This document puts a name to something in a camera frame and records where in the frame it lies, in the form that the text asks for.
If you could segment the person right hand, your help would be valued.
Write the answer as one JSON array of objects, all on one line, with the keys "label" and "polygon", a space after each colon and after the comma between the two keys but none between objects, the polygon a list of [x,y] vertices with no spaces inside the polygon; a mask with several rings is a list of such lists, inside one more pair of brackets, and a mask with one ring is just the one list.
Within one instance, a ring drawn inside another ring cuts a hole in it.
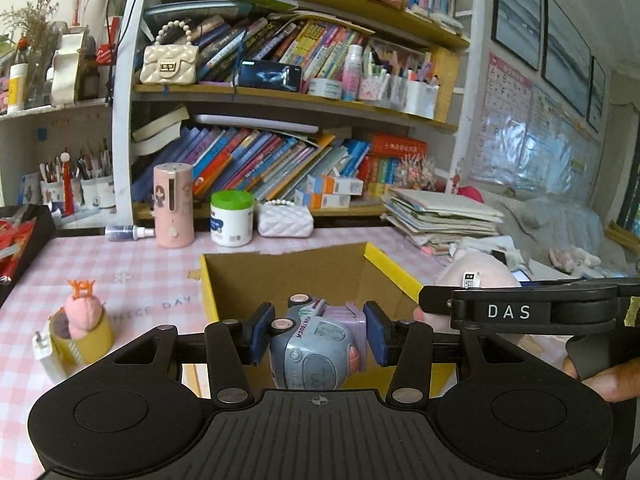
[{"label": "person right hand", "polygon": [[640,396],[640,359],[608,368],[582,383],[602,396],[606,402],[617,403]]}]

